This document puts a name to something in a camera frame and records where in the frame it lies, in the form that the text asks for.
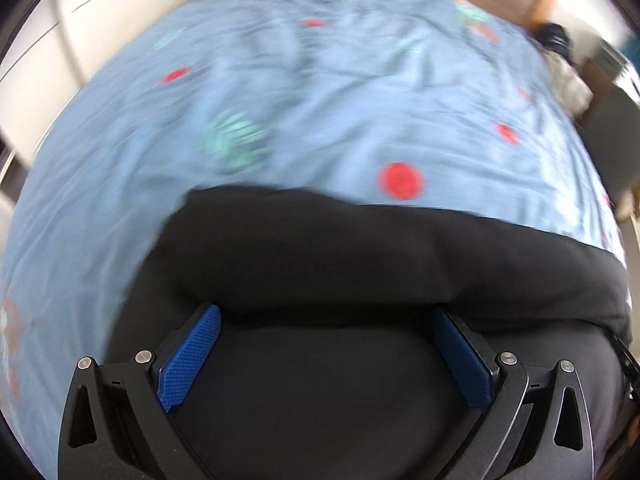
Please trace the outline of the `black puffer coat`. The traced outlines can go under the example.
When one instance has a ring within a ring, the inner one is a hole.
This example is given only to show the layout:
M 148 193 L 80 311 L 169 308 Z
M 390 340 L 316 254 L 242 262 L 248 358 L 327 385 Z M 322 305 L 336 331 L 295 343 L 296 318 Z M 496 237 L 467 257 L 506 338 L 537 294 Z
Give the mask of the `black puffer coat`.
M 193 190 L 142 262 L 107 344 L 116 363 L 156 350 L 199 307 L 235 330 L 427 335 L 440 311 L 525 359 L 577 362 L 602 465 L 630 337 L 621 258 L 572 238 L 460 211 L 357 205 L 307 190 Z

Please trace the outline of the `grey desk chair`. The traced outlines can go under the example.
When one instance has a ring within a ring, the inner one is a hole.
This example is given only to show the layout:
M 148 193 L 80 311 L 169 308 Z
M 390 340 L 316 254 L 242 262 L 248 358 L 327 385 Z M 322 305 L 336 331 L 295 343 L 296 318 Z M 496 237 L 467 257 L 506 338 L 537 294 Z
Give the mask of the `grey desk chair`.
M 639 105 L 612 86 L 578 132 L 608 197 L 618 205 L 639 184 Z

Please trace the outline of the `cream cloth pile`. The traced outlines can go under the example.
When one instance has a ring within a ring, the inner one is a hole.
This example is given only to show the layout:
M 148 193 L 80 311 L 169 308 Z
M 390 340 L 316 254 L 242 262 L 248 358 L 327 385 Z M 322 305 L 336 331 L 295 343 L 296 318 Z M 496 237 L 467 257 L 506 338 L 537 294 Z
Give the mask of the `cream cloth pile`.
M 547 64 L 550 88 L 555 99 L 570 119 L 579 118 L 588 110 L 593 98 L 588 84 L 562 55 L 544 49 L 542 57 Z

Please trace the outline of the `white printer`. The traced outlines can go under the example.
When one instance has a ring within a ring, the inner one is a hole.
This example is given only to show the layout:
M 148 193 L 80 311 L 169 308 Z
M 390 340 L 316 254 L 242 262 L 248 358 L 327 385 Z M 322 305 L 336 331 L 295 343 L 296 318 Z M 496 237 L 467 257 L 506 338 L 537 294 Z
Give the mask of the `white printer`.
M 639 84 L 639 76 L 631 60 L 604 39 L 600 40 L 594 62 L 618 86 Z

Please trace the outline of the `blue monster-print bed cover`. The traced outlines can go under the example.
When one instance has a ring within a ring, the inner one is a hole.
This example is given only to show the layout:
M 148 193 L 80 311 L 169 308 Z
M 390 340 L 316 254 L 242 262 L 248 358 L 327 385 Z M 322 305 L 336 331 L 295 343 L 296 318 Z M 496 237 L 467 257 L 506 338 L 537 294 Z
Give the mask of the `blue monster-print bed cover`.
M 194 188 L 448 209 L 612 252 L 596 168 L 521 27 L 468 0 L 188 0 L 67 103 L 1 268 L 1 406 L 53 477 L 75 362 Z

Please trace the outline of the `dark blue backpack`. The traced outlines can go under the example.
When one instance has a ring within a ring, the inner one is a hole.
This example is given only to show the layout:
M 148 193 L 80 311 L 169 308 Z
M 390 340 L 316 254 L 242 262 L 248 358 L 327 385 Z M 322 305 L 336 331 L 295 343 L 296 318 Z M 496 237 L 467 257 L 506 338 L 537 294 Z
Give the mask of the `dark blue backpack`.
M 566 29 L 558 23 L 546 23 L 534 33 L 534 38 L 547 50 L 561 55 L 573 63 L 573 41 Z

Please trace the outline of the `white sliding wardrobe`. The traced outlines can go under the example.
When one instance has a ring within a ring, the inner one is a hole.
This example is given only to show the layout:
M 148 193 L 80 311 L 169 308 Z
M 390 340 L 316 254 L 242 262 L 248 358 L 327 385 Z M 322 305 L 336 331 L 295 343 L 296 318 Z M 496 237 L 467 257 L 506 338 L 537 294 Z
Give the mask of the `white sliding wardrobe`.
M 188 0 L 39 0 L 1 61 L 6 161 L 32 166 L 67 103 L 120 50 Z

